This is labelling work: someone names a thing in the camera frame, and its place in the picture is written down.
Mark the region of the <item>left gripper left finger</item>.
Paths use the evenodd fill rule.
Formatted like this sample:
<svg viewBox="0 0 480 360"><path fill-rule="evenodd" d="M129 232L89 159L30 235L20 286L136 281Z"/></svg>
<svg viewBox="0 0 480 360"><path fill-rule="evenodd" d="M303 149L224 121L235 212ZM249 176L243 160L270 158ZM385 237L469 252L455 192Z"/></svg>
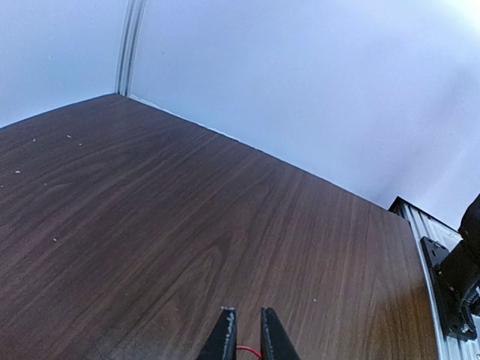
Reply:
<svg viewBox="0 0 480 360"><path fill-rule="evenodd" d="M237 316L234 307L222 307L214 328L196 360L234 360L237 346Z"/></svg>

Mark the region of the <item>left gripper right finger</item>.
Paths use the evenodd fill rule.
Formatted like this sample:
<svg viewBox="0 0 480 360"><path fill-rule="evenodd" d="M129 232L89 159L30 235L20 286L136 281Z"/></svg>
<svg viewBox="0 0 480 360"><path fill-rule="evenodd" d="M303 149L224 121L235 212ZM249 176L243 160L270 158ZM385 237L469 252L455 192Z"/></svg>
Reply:
<svg viewBox="0 0 480 360"><path fill-rule="evenodd" d="M266 360L299 360L277 313L271 307L261 310L260 353Z"/></svg>

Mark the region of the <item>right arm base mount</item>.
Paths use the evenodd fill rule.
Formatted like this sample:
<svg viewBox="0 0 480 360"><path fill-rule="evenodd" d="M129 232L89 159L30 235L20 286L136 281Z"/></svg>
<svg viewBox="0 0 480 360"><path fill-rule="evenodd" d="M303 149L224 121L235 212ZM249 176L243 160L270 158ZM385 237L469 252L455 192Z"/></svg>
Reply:
<svg viewBox="0 0 480 360"><path fill-rule="evenodd" d="M420 240L442 333L461 341L478 337L473 317L479 315L479 263L463 240L453 250L426 236Z"/></svg>

